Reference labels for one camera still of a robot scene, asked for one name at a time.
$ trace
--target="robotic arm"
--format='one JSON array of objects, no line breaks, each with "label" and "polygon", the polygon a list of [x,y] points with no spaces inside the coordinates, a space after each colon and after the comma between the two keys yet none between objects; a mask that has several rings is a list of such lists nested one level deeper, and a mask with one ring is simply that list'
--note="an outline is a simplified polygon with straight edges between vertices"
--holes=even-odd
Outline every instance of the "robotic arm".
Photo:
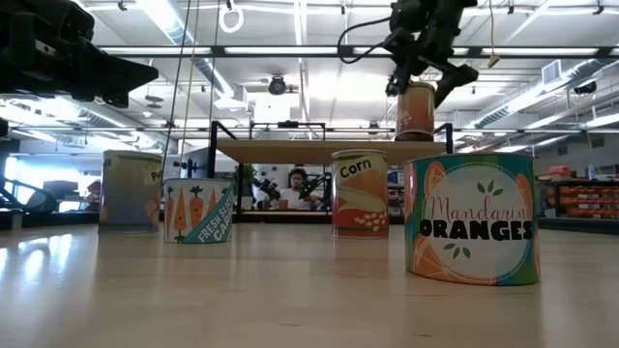
[{"label": "robotic arm", "polygon": [[331,189],[332,189],[331,177],[332,177],[331,173],[326,172],[315,179],[304,182],[303,185],[301,186],[301,192],[299,193],[299,198],[304,199],[304,198],[309,197],[310,194],[317,187],[325,183],[326,184],[325,191],[321,199],[322,209],[331,210]]},{"label": "robotic arm", "polygon": [[392,33],[385,41],[351,61],[341,56],[340,60],[346,64],[355,63],[379,46],[390,51],[396,68],[387,84],[385,92],[388,96],[404,94],[411,75],[419,76],[428,67],[436,68],[443,73],[437,82],[434,99],[435,107],[438,107],[454,88],[477,80],[479,75],[467,65],[456,67],[448,62],[454,54],[454,38],[460,33],[458,26],[462,12],[472,6],[477,6],[477,0],[397,0],[391,4],[391,16],[346,29],[339,37],[338,45],[348,31],[388,20]]}]

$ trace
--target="cable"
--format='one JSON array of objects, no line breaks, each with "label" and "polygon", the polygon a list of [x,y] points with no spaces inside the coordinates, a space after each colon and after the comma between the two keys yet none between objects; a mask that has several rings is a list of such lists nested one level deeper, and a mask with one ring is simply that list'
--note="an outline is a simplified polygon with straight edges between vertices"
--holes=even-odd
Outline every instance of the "cable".
[{"label": "cable", "polygon": [[[189,8],[192,6],[192,0],[188,0]],[[190,21],[190,10],[187,10],[185,16],[185,29],[183,29],[183,43],[181,44],[181,52],[185,49],[185,39],[187,38],[187,24]],[[163,185],[163,172],[165,170],[165,160],[167,160],[167,148],[170,144],[170,137],[172,137],[172,127],[174,127],[174,107],[176,106],[176,95],[178,92],[178,79],[181,77],[181,66],[183,65],[183,55],[178,57],[178,66],[176,67],[176,78],[174,79],[174,92],[172,95],[172,109],[170,111],[170,120],[168,121],[167,139],[165,140],[165,147],[163,148],[163,162],[162,162],[162,185]]]},{"label": "cable", "polygon": [[494,10],[492,9],[492,0],[487,0],[490,7],[490,59],[487,62],[487,67],[490,69],[501,60],[501,57],[494,54]]},{"label": "cable", "polygon": [[490,49],[494,55],[494,11],[492,10],[492,0],[488,0],[490,6]]},{"label": "cable", "polygon": [[[200,8],[200,0],[197,0],[197,7],[198,9]],[[196,10],[195,11],[195,26],[193,27],[193,32],[197,33],[197,24],[200,21],[200,10]],[[193,57],[195,56],[195,42],[193,42],[193,49],[192,49],[192,61],[193,61]],[[192,81],[193,81],[193,64],[190,67],[190,86],[189,86],[189,90],[187,91],[187,103],[185,105],[185,125],[183,125],[183,137],[181,139],[183,139],[183,144],[181,145],[181,159],[180,162],[183,162],[183,155],[185,154],[185,141],[186,138],[185,136],[187,135],[187,122],[190,119],[190,101],[192,100],[190,98],[190,96],[192,95]],[[181,177],[181,170],[178,171],[178,177]]]},{"label": "cable", "polygon": [[344,57],[342,57],[341,55],[341,50],[339,49],[341,47],[341,41],[344,39],[344,36],[346,36],[346,34],[348,34],[348,32],[357,29],[357,28],[361,28],[361,27],[365,27],[365,26],[369,26],[369,25],[374,25],[374,24],[378,24],[378,23],[382,23],[382,22],[386,22],[389,19],[391,19],[390,16],[382,18],[382,19],[376,19],[376,20],[372,20],[372,21],[368,21],[365,23],[359,23],[359,24],[355,24],[347,29],[345,29],[343,32],[341,32],[341,35],[339,36],[339,40],[338,40],[338,57],[341,60],[342,63],[344,64],[353,64],[353,63],[357,63],[359,62],[361,59],[365,58],[366,56],[368,56],[372,51],[374,51],[376,48],[380,47],[381,45],[383,45],[383,42],[377,43],[375,45],[373,45],[372,47],[370,47],[367,51],[365,51],[363,54],[361,54],[359,57],[356,57],[352,60],[345,60]]}]

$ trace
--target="orange slice illustration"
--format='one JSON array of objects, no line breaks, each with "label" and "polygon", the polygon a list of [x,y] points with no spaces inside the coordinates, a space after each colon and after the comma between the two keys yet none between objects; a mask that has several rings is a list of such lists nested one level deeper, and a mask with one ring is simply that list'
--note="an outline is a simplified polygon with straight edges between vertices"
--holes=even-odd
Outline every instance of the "orange slice illustration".
[{"label": "orange slice illustration", "polygon": [[460,274],[441,262],[436,255],[429,239],[424,236],[417,237],[413,246],[413,258],[411,259],[411,271],[418,276],[426,276],[438,280],[448,280],[465,284],[494,285],[496,278],[475,278]]},{"label": "orange slice illustration", "polygon": [[404,167],[404,223],[413,214],[416,198],[417,178],[415,177],[415,166],[410,163]]},{"label": "orange slice illustration", "polygon": [[410,262],[412,263],[411,270],[416,275],[447,280],[446,277],[443,277],[445,276],[443,275],[443,264],[429,245],[427,237],[421,235],[417,237]]},{"label": "orange slice illustration", "polygon": [[526,205],[528,213],[527,219],[531,219],[533,216],[533,197],[531,195],[531,186],[529,185],[529,181],[524,174],[520,173],[516,175],[516,183],[518,184],[520,194],[522,194],[522,199],[524,199],[524,204]]},{"label": "orange slice illustration", "polygon": [[445,167],[439,161],[432,162],[427,168],[426,178],[424,179],[425,187],[424,193],[426,196],[438,183],[441,182],[446,176]]}]

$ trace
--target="security camera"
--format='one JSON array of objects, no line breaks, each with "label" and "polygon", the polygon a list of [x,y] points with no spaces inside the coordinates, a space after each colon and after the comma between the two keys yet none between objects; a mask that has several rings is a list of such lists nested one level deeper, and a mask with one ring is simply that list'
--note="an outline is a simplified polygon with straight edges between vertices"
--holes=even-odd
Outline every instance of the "security camera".
[{"label": "security camera", "polygon": [[274,75],[269,83],[269,93],[274,96],[281,96],[286,92],[286,83],[282,75]]}]

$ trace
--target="window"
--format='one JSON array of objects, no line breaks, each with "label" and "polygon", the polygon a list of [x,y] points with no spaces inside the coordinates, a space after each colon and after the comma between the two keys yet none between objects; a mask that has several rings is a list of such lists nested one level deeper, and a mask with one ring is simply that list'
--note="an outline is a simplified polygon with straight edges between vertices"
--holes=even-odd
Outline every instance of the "window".
[{"label": "window", "polygon": [[603,137],[599,137],[599,138],[594,138],[591,139],[591,147],[592,148],[599,148],[599,147],[603,147],[604,146],[604,138]]},{"label": "window", "polygon": [[567,155],[568,154],[568,147],[567,146],[559,146],[557,148],[557,155],[558,156],[563,156],[563,155]]}]

